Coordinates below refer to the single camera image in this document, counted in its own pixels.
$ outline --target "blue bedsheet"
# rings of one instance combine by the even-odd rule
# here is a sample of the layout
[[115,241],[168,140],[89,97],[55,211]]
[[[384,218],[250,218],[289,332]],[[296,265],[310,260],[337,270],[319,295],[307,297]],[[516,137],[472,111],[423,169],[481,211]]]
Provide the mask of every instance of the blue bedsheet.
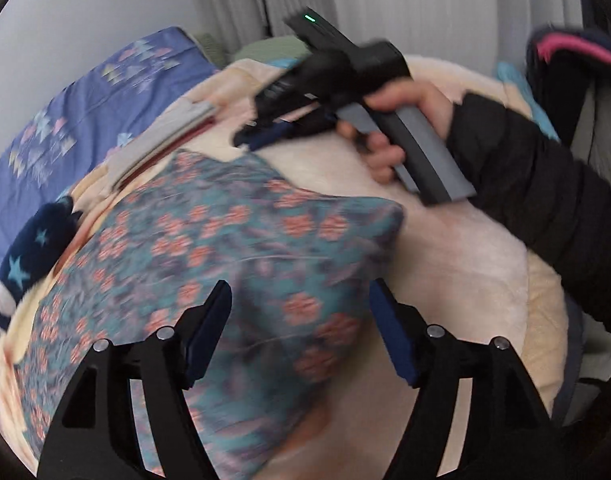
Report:
[[217,69],[178,28],[135,41],[40,110],[0,159],[0,265],[26,221]]

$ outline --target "blue floral pillowcase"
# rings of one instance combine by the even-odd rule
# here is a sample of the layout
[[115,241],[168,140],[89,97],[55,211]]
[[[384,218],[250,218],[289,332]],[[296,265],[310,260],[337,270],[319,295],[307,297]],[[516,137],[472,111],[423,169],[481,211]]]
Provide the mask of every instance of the blue floral pillowcase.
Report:
[[[41,303],[18,371],[34,452],[95,339],[143,339],[226,280],[230,320],[185,396],[219,476],[249,478],[354,342],[402,221],[396,203],[298,189],[255,155],[223,163],[178,151],[113,209]],[[144,463],[161,473],[140,383],[134,396]]]

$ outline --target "beige blanket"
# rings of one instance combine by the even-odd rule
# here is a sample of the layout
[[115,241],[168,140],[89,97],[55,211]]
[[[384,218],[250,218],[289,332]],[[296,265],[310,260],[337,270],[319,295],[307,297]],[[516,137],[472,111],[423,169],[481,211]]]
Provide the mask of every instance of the beige blanket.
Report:
[[[410,57],[409,62],[416,78],[434,81],[452,100],[459,101],[466,89],[473,89],[529,115],[529,107],[513,86],[438,60]],[[254,94],[276,73],[276,69],[243,60],[198,85],[186,97],[204,100],[215,89],[227,88],[232,75],[245,83],[244,93]],[[240,96],[243,87],[234,86],[236,91],[230,95]],[[231,104],[217,118],[216,126],[186,147],[220,160],[233,160],[240,151],[230,146],[231,136],[252,116],[249,99]],[[374,183],[355,150],[335,134],[278,144],[260,155],[297,186],[400,202],[407,217],[393,272],[387,277],[397,298],[414,304],[428,322],[440,323],[460,338],[488,342],[496,335],[508,337],[551,408],[563,377],[567,330],[563,293],[552,269],[534,255],[528,256],[519,241],[469,203],[428,209],[398,184],[383,187]],[[152,178],[166,162],[164,159],[149,170],[135,185]],[[56,279],[58,276],[49,278],[52,282]],[[15,402],[18,390],[12,380],[12,363],[23,357],[37,306],[38,301],[28,302],[17,312],[7,336],[0,339],[0,419],[5,421],[0,427],[32,470],[36,470],[36,461],[28,456],[21,434],[23,416]],[[258,476],[380,478],[403,433],[414,398],[415,393],[394,373],[378,333],[369,328],[319,406]],[[455,415],[443,472],[458,463],[468,398],[465,387],[460,392],[460,410]]]

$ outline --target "hand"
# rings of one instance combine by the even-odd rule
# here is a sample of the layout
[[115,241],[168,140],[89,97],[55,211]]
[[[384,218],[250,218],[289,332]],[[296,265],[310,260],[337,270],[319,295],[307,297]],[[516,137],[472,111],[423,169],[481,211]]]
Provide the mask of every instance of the hand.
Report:
[[[365,104],[380,112],[392,112],[406,105],[416,106],[443,140],[447,139],[454,113],[452,102],[436,86],[429,82],[413,81],[411,78],[388,83],[375,94],[366,97]],[[337,131],[349,140],[357,137],[357,131],[345,121],[338,123]],[[379,184],[387,184],[394,178],[393,166],[405,160],[405,152],[401,147],[390,144],[381,132],[369,134],[366,145],[371,153],[364,155],[364,160],[372,178]]]

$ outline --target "black jacket sleeve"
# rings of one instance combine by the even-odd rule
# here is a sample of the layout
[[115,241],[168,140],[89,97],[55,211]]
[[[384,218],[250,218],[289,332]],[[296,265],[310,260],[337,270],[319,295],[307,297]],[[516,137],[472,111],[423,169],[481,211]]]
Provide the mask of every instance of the black jacket sleeve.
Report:
[[477,195],[561,275],[563,287],[611,332],[611,187],[520,114],[468,94],[447,146]]

